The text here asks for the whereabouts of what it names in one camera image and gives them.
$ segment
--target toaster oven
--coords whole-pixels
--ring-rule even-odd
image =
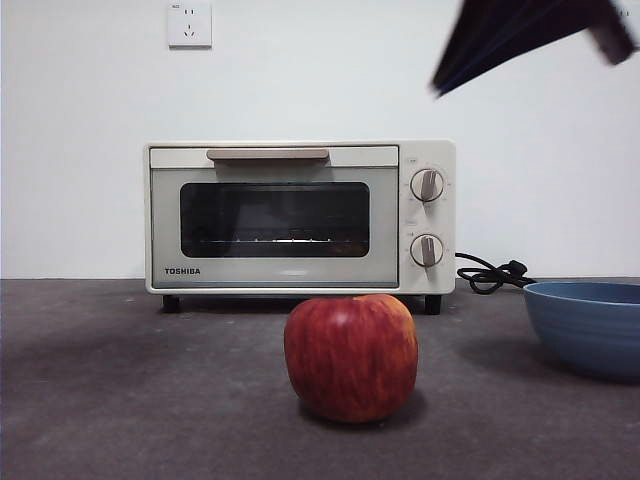
[[[146,288],[208,295],[424,295],[455,280],[446,140],[153,143]]]

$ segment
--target power cord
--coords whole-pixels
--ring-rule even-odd
[[[527,273],[527,267],[516,260],[511,260],[509,263],[505,263],[504,265],[500,265],[496,268],[489,262],[467,253],[456,252],[456,257],[466,258],[467,260],[472,260],[487,267],[458,269],[458,275],[467,280],[473,291],[480,295],[489,295],[498,290],[505,283],[515,285],[519,288],[529,285],[530,283],[536,283],[532,278],[524,276],[524,274]],[[483,283],[492,283],[493,285],[487,288],[478,287],[478,284]]]

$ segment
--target apple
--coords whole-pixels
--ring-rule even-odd
[[[300,303],[287,319],[284,353],[297,395],[331,420],[385,418],[415,386],[415,325],[409,310],[391,295]]]

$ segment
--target black umbrella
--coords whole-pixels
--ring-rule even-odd
[[[612,65],[636,50],[610,0],[465,0],[433,87],[444,95],[507,60],[584,29]]]

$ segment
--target bowl rim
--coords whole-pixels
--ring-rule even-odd
[[[582,285],[588,283],[590,285],[606,285],[606,286],[620,286],[620,285],[625,285],[625,286],[631,286],[631,287],[635,287],[638,290],[640,290],[640,285],[637,283],[621,283],[621,282],[591,282],[591,281],[581,281],[581,282],[577,282],[577,281],[542,281],[542,282],[536,282],[536,283],[530,283],[528,285],[525,285],[523,290],[531,295],[540,295],[541,297],[547,297],[547,298],[553,298],[555,300],[564,300],[567,302],[580,302],[580,303],[587,303],[587,304],[596,304],[596,305],[611,305],[611,306],[621,306],[621,307],[625,307],[625,308],[640,308],[640,302],[638,303],[629,303],[629,302],[607,302],[607,301],[603,301],[603,300],[587,300],[584,298],[572,298],[572,297],[565,297],[562,295],[553,295],[550,293],[542,293],[542,292],[537,292],[535,290],[535,286],[536,285],[548,285],[548,284],[552,284],[552,285]]]

